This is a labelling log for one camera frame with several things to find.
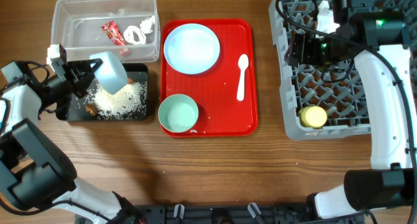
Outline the orange carrot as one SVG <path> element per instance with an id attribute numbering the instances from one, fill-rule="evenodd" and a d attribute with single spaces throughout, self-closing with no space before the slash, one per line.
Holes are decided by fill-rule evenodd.
<path id="1" fill-rule="evenodd" d="M 129 84 L 129 85 L 132 85 L 132 84 L 134 84 L 134 83 L 135 83 L 135 81 L 134 81 L 133 79 L 128 78 L 128 84 Z"/>

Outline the white rice pile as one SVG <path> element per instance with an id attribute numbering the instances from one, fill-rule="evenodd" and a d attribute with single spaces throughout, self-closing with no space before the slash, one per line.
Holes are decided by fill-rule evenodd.
<path id="1" fill-rule="evenodd" d="M 94 104 L 98 108 L 97 116 L 86 113 L 97 120 L 143 120 L 147 116 L 147 89 L 146 82 L 135 82 L 110 94 L 94 80 L 88 94 L 76 98 L 76 107 L 86 112 L 85 104 Z"/>

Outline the white tissue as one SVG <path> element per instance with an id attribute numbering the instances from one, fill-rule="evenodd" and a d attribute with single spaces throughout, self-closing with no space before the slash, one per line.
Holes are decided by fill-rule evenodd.
<path id="1" fill-rule="evenodd" d="M 140 24 L 140 29 L 141 31 L 147 35 L 153 32 L 152 27 L 154 26 L 156 22 L 156 17 L 155 16 L 151 16 L 145 20 L 143 20 Z"/>

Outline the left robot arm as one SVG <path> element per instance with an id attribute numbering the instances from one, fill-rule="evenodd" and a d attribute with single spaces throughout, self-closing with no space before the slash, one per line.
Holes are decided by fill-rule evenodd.
<path id="1" fill-rule="evenodd" d="M 42 65 L 12 61 L 1 68 L 1 206 L 11 214 L 31 216 L 63 209 L 92 223 L 143 223 L 145 216 L 126 198 L 79 178 L 67 155 L 36 125 L 49 106 L 63 106 L 71 94 L 83 97 L 97 72 L 125 71 L 107 58 L 66 62 L 53 59 L 54 76 L 39 81 Z"/>

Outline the brown food scrap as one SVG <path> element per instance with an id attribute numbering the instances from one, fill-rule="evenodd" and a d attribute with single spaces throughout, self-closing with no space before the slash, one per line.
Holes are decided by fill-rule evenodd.
<path id="1" fill-rule="evenodd" d="M 94 104 L 85 104 L 85 110 L 94 117 L 98 114 L 98 108 Z"/>

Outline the yellow plastic cup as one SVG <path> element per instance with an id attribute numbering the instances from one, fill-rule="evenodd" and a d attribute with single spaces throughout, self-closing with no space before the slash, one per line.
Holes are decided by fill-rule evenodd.
<path id="1" fill-rule="evenodd" d="M 328 119 L 326 111 L 319 106 L 303 107 L 298 112 L 301 125 L 310 128 L 321 128 L 326 124 Z"/>

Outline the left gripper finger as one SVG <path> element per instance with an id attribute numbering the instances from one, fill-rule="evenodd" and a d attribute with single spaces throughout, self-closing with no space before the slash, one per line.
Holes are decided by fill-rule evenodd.
<path id="1" fill-rule="evenodd" d="M 74 91 L 73 94 L 78 98 L 83 98 L 85 95 L 88 94 L 88 88 L 90 84 L 93 82 L 94 76 L 84 76 L 81 77 L 79 80 L 74 82 Z"/>
<path id="2" fill-rule="evenodd" d="M 93 77 L 94 73 L 101 67 L 103 60 L 100 58 L 83 60 L 83 61 L 69 61 L 67 67 L 74 79 L 82 79 Z"/>

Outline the red snack wrapper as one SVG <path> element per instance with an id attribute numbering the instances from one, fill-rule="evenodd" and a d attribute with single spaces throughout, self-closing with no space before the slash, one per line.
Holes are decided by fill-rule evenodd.
<path id="1" fill-rule="evenodd" d="M 101 26 L 101 30 L 107 34 L 108 38 L 112 41 L 113 44 L 116 46 L 122 46 L 119 49 L 119 53 L 125 57 L 130 54 L 130 50 L 128 48 L 124 48 L 127 45 L 126 40 L 124 39 L 123 35 L 119 30 L 119 26 L 114 21 L 109 21 Z"/>

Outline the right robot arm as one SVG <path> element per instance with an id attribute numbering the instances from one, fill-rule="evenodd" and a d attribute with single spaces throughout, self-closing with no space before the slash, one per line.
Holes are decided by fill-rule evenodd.
<path id="1" fill-rule="evenodd" d="M 409 206 L 416 219 L 416 107 L 410 82 L 410 34 L 400 11 L 373 0 L 332 0 L 338 28 L 324 33 L 299 25 L 287 62 L 328 68 L 348 60 L 366 96 L 371 168 L 351 170 L 342 185 L 313 195 L 323 220 Z"/>

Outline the white plastic ring wrapper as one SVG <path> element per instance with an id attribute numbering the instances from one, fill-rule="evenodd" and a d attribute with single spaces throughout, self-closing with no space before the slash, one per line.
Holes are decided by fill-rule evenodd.
<path id="1" fill-rule="evenodd" d="M 145 33 L 134 25 L 128 26 L 127 29 L 123 32 L 124 39 L 133 45 L 143 45 L 146 44 Z"/>

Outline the light blue rice bowl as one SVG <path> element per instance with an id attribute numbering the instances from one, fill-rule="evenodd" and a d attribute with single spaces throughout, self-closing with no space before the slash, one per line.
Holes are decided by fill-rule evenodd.
<path id="1" fill-rule="evenodd" d="M 92 54 L 90 60 L 101 59 L 102 64 L 94 72 L 99 84 L 110 94 L 115 94 L 128 84 L 128 76 L 118 56 L 110 51 Z"/>

